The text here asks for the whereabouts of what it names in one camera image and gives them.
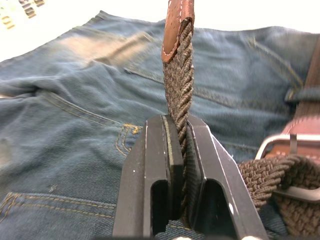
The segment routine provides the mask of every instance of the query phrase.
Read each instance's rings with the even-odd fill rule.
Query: blue denim jeans
[[[84,26],[0,64],[0,238],[112,234],[122,165],[145,121],[166,114],[164,21],[100,12]],[[194,30],[190,113],[239,163],[293,117],[318,35],[282,27]],[[271,201],[260,216],[287,234]],[[172,221],[161,239],[201,239]]]

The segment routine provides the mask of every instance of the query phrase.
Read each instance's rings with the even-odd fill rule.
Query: belt
[[[194,19],[194,0],[168,1],[161,58],[168,111],[177,128],[184,160],[186,124],[194,83]],[[319,87],[320,38],[303,90]],[[293,120],[283,132],[268,137],[256,159],[240,163],[238,168],[257,210],[274,197],[289,234],[320,236],[319,101],[312,97],[300,101]],[[188,193],[186,188],[182,191],[183,210],[188,204]]]

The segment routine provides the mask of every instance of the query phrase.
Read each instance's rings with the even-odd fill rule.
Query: denim fabric
[[[110,236],[124,160],[144,122],[166,114],[164,21],[100,12],[0,64],[0,239]],[[293,117],[318,36],[282,27],[195,29],[191,114],[239,163]],[[285,235],[274,203],[261,210]],[[172,221],[161,239],[201,239]]]

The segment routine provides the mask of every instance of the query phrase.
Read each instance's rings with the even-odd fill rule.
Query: faded denim
[[[110,236],[124,160],[146,119],[166,114],[164,21],[100,12],[0,63],[0,239]],[[318,35],[283,27],[194,30],[191,114],[239,163],[290,121]],[[287,234],[274,203],[260,216]],[[172,221],[161,239],[201,239]]]

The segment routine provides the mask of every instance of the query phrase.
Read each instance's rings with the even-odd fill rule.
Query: jeans pocket
[[[116,206],[51,194],[15,193],[0,208],[1,239],[77,239],[110,236]]]

